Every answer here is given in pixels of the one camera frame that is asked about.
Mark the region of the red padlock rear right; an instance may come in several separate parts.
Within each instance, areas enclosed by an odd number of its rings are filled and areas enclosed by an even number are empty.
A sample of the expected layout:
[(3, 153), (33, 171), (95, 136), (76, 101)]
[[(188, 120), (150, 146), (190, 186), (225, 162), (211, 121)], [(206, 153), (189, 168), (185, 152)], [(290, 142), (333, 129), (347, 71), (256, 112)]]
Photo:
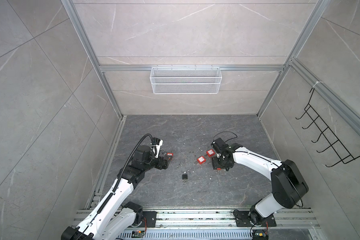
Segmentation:
[(212, 156), (214, 156), (216, 153), (213, 149), (210, 149), (208, 151), (206, 151), (206, 154), (209, 158), (211, 158)]

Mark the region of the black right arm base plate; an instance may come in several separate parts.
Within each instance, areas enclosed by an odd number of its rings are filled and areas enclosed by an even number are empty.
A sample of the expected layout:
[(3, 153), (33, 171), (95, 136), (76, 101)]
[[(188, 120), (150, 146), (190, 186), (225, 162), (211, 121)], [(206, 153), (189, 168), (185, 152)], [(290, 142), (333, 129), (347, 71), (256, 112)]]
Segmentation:
[(234, 210), (233, 215), (236, 221), (237, 227), (276, 227), (276, 220), (274, 215), (270, 215), (267, 218), (262, 217), (257, 214), (255, 211), (239, 211)]

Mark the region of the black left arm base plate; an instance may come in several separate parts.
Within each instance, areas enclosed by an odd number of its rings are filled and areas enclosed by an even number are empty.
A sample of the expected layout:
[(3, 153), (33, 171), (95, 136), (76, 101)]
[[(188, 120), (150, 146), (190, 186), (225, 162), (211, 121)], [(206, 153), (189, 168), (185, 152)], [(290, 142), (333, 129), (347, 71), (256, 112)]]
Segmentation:
[(148, 228), (155, 228), (157, 222), (157, 214), (156, 211), (143, 211), (143, 218), (147, 221)]

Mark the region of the red padlock middle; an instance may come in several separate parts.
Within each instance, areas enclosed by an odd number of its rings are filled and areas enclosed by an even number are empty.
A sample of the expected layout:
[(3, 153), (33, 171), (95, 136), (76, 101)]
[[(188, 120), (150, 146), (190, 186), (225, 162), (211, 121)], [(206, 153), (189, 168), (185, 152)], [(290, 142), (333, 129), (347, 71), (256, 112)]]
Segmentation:
[(200, 156), (197, 158), (198, 163), (201, 165), (206, 162), (206, 158), (204, 156)]

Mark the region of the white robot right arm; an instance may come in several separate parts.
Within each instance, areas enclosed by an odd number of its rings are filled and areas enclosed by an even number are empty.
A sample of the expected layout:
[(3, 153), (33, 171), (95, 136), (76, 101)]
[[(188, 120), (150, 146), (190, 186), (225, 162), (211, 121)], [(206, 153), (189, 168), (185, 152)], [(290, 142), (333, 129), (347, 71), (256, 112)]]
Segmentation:
[(214, 140), (211, 147), (216, 153), (212, 156), (213, 169), (228, 171), (239, 164), (271, 181), (272, 192), (251, 206), (249, 218), (256, 226), (262, 225), (266, 218), (281, 209), (292, 209), (302, 202), (302, 197), (309, 191), (298, 166), (291, 160), (270, 159), (242, 145), (229, 145), (220, 138)]

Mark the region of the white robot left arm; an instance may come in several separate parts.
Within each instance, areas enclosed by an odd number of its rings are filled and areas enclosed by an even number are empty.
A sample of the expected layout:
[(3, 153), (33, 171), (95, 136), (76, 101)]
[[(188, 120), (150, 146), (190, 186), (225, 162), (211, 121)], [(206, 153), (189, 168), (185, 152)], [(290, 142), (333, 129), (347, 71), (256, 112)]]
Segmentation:
[(143, 221), (142, 206), (125, 199), (134, 191), (151, 169), (166, 170), (173, 153), (160, 152), (159, 146), (139, 146), (121, 168), (106, 196), (75, 228), (67, 227), (62, 240), (115, 240), (126, 228), (139, 226)]

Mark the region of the aluminium front rail frame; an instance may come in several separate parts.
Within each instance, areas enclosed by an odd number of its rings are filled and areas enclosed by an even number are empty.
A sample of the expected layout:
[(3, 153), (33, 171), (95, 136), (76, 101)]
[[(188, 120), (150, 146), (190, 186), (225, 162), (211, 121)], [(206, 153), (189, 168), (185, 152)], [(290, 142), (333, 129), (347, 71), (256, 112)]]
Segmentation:
[(326, 237), (311, 209), (279, 210), (273, 213), (276, 227), (237, 227), (234, 210), (247, 208), (147, 208), (156, 211), (155, 228), (148, 228), (147, 221), (126, 228), (119, 240), (251, 240), (275, 239), (285, 231), (288, 236), (300, 231), (304, 239), (324, 240)]

